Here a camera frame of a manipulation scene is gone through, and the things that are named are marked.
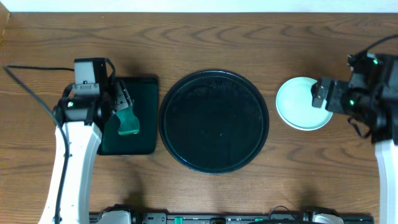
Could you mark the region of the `green sponge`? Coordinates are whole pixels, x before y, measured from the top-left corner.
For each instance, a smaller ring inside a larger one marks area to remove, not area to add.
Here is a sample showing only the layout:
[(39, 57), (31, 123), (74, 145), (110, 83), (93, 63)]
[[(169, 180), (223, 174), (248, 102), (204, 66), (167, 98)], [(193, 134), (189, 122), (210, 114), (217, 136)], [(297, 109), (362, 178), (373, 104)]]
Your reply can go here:
[(118, 134), (120, 136), (127, 136), (130, 134), (137, 134), (140, 130), (140, 123), (138, 118), (134, 115), (133, 107), (124, 108), (116, 112), (116, 116), (120, 120)]

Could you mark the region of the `mint green plate front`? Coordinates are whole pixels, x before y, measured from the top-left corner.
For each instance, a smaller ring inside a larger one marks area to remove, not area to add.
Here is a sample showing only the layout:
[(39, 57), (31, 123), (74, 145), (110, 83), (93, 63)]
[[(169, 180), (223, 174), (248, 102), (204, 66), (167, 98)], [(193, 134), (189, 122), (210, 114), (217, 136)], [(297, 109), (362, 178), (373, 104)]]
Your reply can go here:
[(275, 105), (279, 116), (289, 126), (302, 131), (314, 131), (322, 128), (331, 120), (333, 113), (312, 106), (311, 88), (316, 80), (308, 77), (296, 77), (286, 81), (278, 90)]

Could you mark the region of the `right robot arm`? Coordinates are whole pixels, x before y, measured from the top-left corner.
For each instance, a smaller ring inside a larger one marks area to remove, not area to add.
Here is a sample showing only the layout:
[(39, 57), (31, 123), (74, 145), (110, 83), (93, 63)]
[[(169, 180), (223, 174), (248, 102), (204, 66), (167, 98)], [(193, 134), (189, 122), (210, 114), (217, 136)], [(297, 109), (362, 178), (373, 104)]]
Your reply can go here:
[(379, 169), (380, 223), (397, 223), (397, 56), (350, 55), (349, 81), (319, 78), (311, 87), (312, 106), (348, 116), (353, 127), (363, 123)]

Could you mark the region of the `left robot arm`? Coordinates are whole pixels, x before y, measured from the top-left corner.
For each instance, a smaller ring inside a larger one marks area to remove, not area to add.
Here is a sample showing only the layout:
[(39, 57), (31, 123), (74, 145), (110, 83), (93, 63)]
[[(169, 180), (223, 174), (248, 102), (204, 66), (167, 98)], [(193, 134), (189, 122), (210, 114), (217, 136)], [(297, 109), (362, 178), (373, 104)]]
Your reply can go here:
[(75, 81), (53, 109), (56, 130), (55, 162), (40, 223), (89, 223), (94, 161), (105, 124), (120, 121), (118, 134), (139, 132), (134, 101), (123, 81), (107, 73), (108, 58), (74, 61)]

